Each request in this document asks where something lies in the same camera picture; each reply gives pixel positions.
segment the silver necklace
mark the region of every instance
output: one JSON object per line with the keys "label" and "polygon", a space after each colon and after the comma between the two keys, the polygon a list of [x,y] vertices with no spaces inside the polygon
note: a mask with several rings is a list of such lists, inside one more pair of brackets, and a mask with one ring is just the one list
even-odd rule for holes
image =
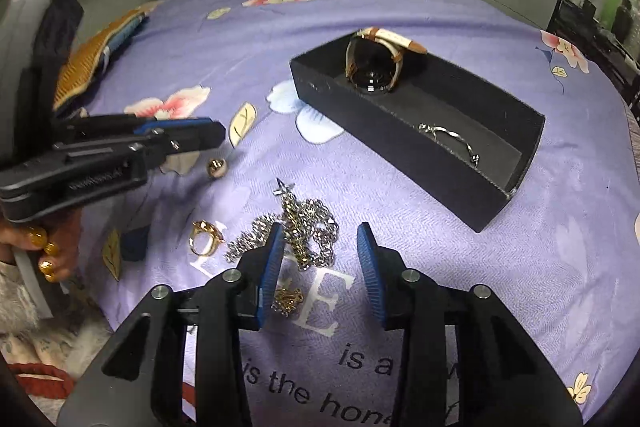
{"label": "silver necklace", "polygon": [[[298,201],[291,192],[294,184],[286,185],[280,179],[273,191],[282,203],[281,214],[264,214],[251,223],[250,232],[242,232],[228,243],[225,259],[234,263],[247,250],[265,244],[273,223],[284,225],[284,237],[291,252],[298,261],[298,268],[306,270],[310,266],[330,267],[334,265],[334,244],[338,239],[338,223],[321,200]],[[309,247],[309,242],[318,245],[318,251]]]}

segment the bedsheet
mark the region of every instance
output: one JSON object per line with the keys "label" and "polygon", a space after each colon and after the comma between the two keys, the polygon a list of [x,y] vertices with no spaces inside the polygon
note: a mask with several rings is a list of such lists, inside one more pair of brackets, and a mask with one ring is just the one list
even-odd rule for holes
{"label": "bedsheet", "polygon": [[[371,25],[420,42],[546,116],[521,187],[482,233],[297,99],[289,59]],[[479,0],[167,0],[86,107],[228,125],[245,102],[257,120],[236,149],[182,158],[146,187],[85,210],[81,272],[113,327],[151,286],[182,290],[229,268],[224,246],[210,258],[190,253],[191,221],[217,222],[233,240],[258,215],[279,211],[271,193],[279,177],[299,198],[324,201],[340,235],[331,269],[299,272],[285,260],[282,283],[305,295],[298,312],[271,314],[263,331],[241,334],[258,427],[388,423],[401,333],[382,331],[370,312],[355,246],[362,221],[439,284],[491,286],[583,416],[598,410],[640,346],[640,188],[623,102],[579,50]],[[211,157],[230,166],[215,182],[205,168]],[[116,281],[97,261],[105,240],[145,223],[146,259],[123,261]],[[185,361],[191,382],[195,338],[192,331]],[[454,359],[449,367],[453,422]]]}

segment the watch face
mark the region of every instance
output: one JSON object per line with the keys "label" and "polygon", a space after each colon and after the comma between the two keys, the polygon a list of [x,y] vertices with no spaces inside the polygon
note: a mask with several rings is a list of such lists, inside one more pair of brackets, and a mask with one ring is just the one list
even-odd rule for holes
{"label": "watch face", "polygon": [[391,52],[378,42],[360,37],[353,39],[353,50],[356,71],[351,82],[366,92],[388,90],[396,73]]}

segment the gold ring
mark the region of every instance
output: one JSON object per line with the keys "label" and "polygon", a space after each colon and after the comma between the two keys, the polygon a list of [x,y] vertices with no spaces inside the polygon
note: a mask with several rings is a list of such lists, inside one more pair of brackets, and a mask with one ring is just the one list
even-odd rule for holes
{"label": "gold ring", "polygon": [[[210,237],[210,242],[207,245],[209,248],[207,248],[207,250],[202,253],[196,250],[196,246],[194,243],[196,236],[199,233],[208,233]],[[218,227],[216,227],[215,225],[212,225],[211,223],[208,223],[204,220],[193,222],[193,228],[191,229],[191,234],[189,235],[189,248],[191,248],[191,251],[194,254],[208,257],[209,255],[212,255],[224,242],[225,238],[223,237],[222,232],[220,232]]]}

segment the black box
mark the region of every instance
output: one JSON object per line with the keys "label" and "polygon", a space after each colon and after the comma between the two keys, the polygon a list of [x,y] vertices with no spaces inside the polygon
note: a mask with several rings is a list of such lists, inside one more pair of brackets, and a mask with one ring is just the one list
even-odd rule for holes
{"label": "black box", "polygon": [[[435,55],[407,52],[398,84],[366,94],[345,77],[351,35],[294,58],[298,96],[381,155],[476,232],[513,197],[533,159],[545,117],[479,76]],[[459,133],[479,155],[478,167]]]}

